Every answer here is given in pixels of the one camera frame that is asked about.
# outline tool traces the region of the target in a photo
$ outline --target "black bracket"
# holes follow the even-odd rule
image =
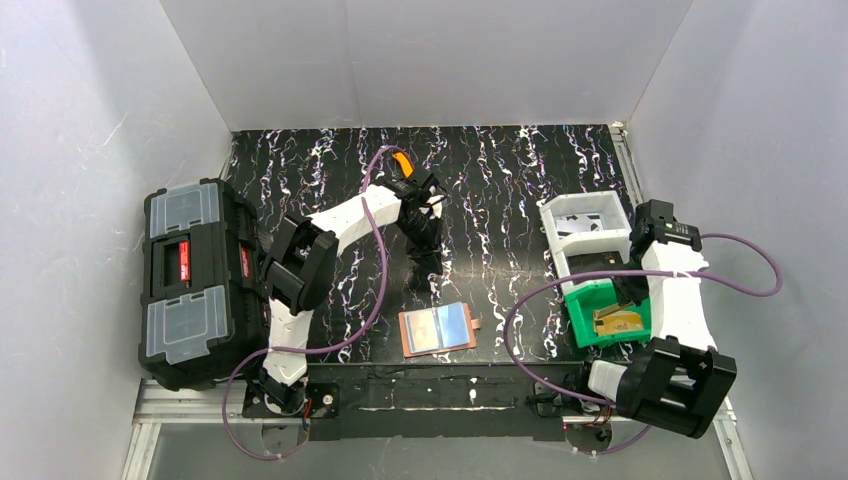
[[[642,270],[642,257],[654,242],[688,245],[701,251],[701,232],[698,227],[680,223],[674,218],[674,205],[662,200],[648,200],[636,207],[630,231],[630,261],[628,270]],[[633,302],[641,305],[648,298],[648,279],[645,277],[613,277],[619,305]]]
[[[616,392],[622,416],[700,438],[736,379],[736,360],[681,346],[674,337],[652,338],[632,356]],[[672,379],[685,375],[690,381]]]
[[[338,249],[333,232],[297,212],[286,214],[260,270],[268,295],[288,306],[292,315],[314,310],[332,287]]]
[[[406,179],[378,179],[375,184],[388,188],[401,199],[395,224],[406,235],[406,254],[427,273],[441,275],[442,219],[430,218],[432,205],[427,204],[439,189],[439,181],[429,170],[418,167]]]

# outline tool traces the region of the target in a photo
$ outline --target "black toolbox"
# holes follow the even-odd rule
[[[268,346],[256,209],[203,179],[148,196],[144,215],[139,363],[167,389],[210,388]]]

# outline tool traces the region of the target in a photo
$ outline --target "red label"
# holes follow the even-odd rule
[[[250,262],[248,262],[247,249],[241,247],[241,274],[244,278],[250,278]]]
[[[180,281],[187,282],[191,278],[188,269],[188,242],[180,242]]]

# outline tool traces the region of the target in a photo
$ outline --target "white wall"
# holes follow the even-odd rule
[[[773,252],[772,299],[704,287],[757,478],[845,478],[848,3],[696,0],[630,123],[647,196],[702,231]],[[710,241],[713,269],[766,286],[755,256]]]
[[[161,0],[232,130],[630,118],[691,0]]]
[[[0,472],[119,478],[142,201],[230,136],[158,2],[0,2]]]

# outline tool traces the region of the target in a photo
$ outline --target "toolbox lid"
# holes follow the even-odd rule
[[[157,195],[150,200],[150,235],[188,230],[221,219],[218,185],[188,185]]]
[[[175,365],[209,355],[208,340],[227,336],[224,286],[147,306],[147,357],[165,353]]]

